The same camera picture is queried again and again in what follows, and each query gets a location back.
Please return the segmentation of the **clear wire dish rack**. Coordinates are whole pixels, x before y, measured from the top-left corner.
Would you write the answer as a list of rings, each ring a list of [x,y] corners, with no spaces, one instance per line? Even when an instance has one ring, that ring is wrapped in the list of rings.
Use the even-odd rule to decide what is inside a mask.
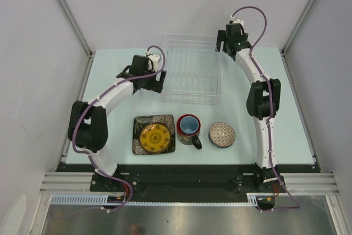
[[[214,105],[221,94],[221,63],[214,35],[166,34],[164,102]]]

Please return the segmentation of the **light blue cup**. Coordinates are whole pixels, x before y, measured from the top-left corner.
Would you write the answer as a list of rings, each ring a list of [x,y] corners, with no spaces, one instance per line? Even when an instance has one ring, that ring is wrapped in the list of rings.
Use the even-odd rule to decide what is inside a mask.
[[[200,122],[195,116],[184,116],[179,122],[179,128],[185,135],[193,135],[200,129]]]

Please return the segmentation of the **red black mug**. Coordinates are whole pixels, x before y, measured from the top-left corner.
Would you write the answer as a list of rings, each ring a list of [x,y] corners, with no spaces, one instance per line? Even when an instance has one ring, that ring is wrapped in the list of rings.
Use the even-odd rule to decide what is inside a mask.
[[[179,119],[177,120],[176,129],[177,129],[178,140],[184,145],[187,145],[187,146],[192,145],[196,149],[201,150],[202,149],[202,143],[201,143],[201,141],[199,139],[199,134],[200,134],[200,130],[201,130],[201,122],[200,122],[199,118],[197,116],[195,116],[195,117],[198,118],[198,120],[200,122],[200,129],[198,130],[198,132],[196,134],[185,135],[185,134],[183,134],[181,132],[181,130],[179,128],[179,122],[180,122],[181,118],[184,117],[184,116],[188,116],[188,115],[195,116],[193,114],[184,114],[181,117],[179,117]]]

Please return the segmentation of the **yellow round patterned plate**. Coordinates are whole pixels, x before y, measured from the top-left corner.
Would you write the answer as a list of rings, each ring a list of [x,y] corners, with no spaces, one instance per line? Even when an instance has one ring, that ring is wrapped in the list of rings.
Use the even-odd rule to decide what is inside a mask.
[[[148,124],[139,135],[139,143],[148,154],[160,154],[171,145],[172,134],[162,123]]]

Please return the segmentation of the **brown patterned bowl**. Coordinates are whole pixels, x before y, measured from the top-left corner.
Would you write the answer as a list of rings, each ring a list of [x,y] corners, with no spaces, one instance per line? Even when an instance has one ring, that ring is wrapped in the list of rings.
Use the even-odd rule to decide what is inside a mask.
[[[224,122],[216,122],[211,125],[208,137],[236,139],[235,130],[231,125]]]

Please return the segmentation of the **blue patterned bowl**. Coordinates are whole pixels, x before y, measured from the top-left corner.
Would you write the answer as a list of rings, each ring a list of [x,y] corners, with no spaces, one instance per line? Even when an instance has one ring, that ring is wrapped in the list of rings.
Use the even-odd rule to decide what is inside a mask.
[[[235,139],[228,138],[212,138],[209,137],[210,142],[217,148],[226,149],[235,143]]]

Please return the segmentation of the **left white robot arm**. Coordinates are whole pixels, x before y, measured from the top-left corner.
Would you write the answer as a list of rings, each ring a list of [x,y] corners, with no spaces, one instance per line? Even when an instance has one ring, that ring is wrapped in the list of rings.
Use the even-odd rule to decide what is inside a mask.
[[[118,165],[107,147],[108,115],[141,89],[162,92],[166,77],[164,63],[164,56],[149,51],[144,56],[135,55],[131,65],[104,92],[89,101],[77,100],[71,107],[68,139],[72,148],[88,156],[108,190],[117,190],[122,183],[121,176],[115,173]]]

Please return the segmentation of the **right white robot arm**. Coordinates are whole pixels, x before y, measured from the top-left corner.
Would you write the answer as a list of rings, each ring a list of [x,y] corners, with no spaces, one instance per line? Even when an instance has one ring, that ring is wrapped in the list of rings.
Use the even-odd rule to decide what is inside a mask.
[[[251,184],[261,192],[273,191],[279,183],[274,148],[274,121],[279,110],[281,82],[272,79],[255,58],[241,19],[230,21],[219,30],[216,51],[223,51],[237,62],[245,73],[250,90],[246,109],[256,129],[257,159]]]

